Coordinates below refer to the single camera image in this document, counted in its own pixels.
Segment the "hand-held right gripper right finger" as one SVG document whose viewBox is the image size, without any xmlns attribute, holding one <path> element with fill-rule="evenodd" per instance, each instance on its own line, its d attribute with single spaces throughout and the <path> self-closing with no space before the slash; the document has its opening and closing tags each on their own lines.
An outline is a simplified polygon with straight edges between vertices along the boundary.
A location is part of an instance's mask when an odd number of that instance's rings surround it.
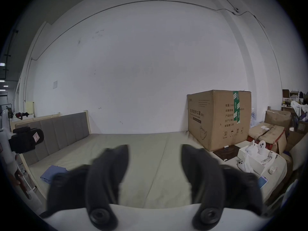
<svg viewBox="0 0 308 231">
<path fill-rule="evenodd" d="M 262 215 L 262 193 L 255 174 L 219 164 L 209 152 L 189 144 L 181 146 L 181 164 L 191 184 L 192 204 L 200 204 L 192 218 L 195 229 L 214 228 L 224 208 Z"/>
</svg>

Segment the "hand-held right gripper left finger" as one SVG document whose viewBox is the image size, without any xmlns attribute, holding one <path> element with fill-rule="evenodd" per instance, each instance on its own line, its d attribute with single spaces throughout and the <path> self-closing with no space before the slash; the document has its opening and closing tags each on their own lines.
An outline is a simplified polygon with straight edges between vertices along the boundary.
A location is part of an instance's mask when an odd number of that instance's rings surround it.
<svg viewBox="0 0 308 231">
<path fill-rule="evenodd" d="M 47 209 L 40 217 L 51 217 L 62 210 L 86 208 L 93 226 L 114 230 L 118 219 L 110 205 L 119 204 L 119 185 L 129 163 L 126 144 L 106 148 L 91 165 L 84 164 L 52 177 L 47 195 Z"/>
</svg>

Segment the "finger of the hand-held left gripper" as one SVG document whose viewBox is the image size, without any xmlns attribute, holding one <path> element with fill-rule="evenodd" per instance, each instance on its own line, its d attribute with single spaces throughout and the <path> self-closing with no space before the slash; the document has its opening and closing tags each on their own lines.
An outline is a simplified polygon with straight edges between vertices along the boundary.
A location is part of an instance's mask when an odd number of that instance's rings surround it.
<svg viewBox="0 0 308 231">
<path fill-rule="evenodd" d="M 21 127 L 13 130 L 9 139 L 12 152 L 25 153 L 44 141 L 44 132 L 39 128 Z"/>
</svg>

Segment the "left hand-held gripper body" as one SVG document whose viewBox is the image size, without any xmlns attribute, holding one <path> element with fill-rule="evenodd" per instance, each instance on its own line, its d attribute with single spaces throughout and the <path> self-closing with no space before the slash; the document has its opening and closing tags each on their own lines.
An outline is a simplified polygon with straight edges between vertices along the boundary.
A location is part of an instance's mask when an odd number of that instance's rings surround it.
<svg viewBox="0 0 308 231">
<path fill-rule="evenodd" d="M 30 187 L 28 191 L 24 185 L 23 173 L 17 163 L 17 155 L 22 153 L 11 151 L 9 139 L 13 135 L 13 131 L 10 129 L 9 111 L 7 109 L 1 113 L 1 125 L 1 163 L 3 163 L 3 167 L 13 185 L 13 189 L 31 210 L 42 210 L 42 203 L 36 193 L 34 193 L 34 190 Z"/>
</svg>

